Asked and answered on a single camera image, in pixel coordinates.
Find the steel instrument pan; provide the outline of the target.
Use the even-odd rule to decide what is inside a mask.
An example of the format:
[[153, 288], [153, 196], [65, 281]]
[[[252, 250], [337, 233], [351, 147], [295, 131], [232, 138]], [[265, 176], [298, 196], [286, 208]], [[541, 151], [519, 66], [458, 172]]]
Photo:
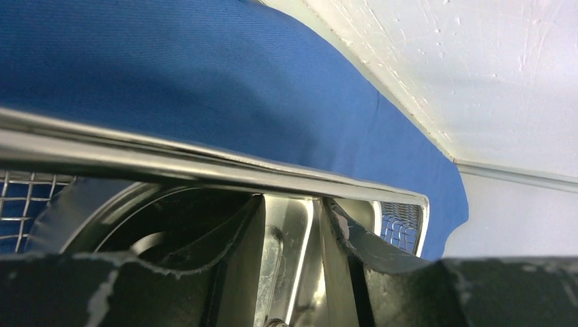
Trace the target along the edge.
[[327, 268], [337, 265], [324, 200], [369, 229], [367, 202], [281, 196], [82, 178], [52, 199], [33, 224], [28, 253], [126, 252], [156, 266], [189, 270], [189, 246], [229, 220], [253, 196], [264, 198], [263, 249], [252, 326], [357, 326], [353, 311], [339, 325]]

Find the metal mesh tray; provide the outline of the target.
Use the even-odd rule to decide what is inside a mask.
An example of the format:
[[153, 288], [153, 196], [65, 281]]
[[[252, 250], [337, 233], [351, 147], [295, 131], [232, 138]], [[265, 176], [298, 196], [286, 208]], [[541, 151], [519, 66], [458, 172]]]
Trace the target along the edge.
[[204, 181], [304, 196], [400, 203], [420, 215], [414, 230], [416, 255], [423, 252], [429, 225], [429, 200], [412, 191], [206, 146], [1, 109], [4, 183], [56, 186], [77, 176], [157, 183]]

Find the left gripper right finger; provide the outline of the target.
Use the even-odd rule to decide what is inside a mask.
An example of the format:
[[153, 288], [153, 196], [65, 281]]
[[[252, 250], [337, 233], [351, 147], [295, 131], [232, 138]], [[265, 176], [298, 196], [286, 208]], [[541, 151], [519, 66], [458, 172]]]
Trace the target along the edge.
[[324, 200], [337, 265], [327, 268], [339, 325], [576, 326], [577, 258], [451, 258], [398, 249]]

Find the blue surgical wrap cloth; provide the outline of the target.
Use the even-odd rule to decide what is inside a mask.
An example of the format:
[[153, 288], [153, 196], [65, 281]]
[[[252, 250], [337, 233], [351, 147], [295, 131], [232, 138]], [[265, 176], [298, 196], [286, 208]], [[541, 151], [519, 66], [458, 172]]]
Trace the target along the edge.
[[2, 1], [1, 105], [424, 194], [428, 260], [468, 220], [457, 167], [337, 49], [253, 1]]

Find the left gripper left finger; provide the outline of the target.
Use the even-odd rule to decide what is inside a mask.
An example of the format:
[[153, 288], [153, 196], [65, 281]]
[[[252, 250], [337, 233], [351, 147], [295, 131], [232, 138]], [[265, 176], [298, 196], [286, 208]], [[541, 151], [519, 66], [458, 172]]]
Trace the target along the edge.
[[252, 326], [264, 234], [253, 196], [172, 270], [126, 252], [1, 258], [2, 326]]

